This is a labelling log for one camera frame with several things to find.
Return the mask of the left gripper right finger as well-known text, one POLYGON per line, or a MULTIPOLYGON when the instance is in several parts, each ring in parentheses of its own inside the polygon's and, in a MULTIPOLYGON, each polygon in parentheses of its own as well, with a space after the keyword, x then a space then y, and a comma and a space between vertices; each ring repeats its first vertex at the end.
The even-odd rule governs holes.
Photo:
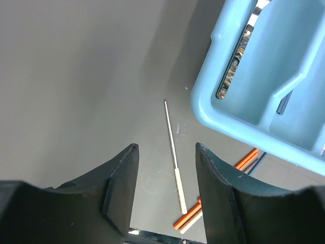
POLYGON ((324 186, 267 184, 202 143, 196 171, 208 243, 324 243, 324 186))

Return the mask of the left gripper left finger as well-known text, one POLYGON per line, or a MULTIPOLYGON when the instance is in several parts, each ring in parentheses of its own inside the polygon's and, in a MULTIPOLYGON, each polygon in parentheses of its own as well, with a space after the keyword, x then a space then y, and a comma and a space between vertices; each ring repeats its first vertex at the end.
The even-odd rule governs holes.
POLYGON ((1 181, 1 243, 123 243, 138 166, 133 143, 57 188, 1 181))

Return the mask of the blue plastic cutlery tray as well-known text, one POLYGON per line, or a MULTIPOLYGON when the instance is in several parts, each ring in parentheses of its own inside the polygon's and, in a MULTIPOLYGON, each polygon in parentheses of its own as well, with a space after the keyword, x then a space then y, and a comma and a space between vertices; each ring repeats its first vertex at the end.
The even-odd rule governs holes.
POLYGON ((324 175, 324 1, 225 1, 191 108, 201 124, 324 175), (247 24, 254 31, 220 100, 216 92, 247 24))

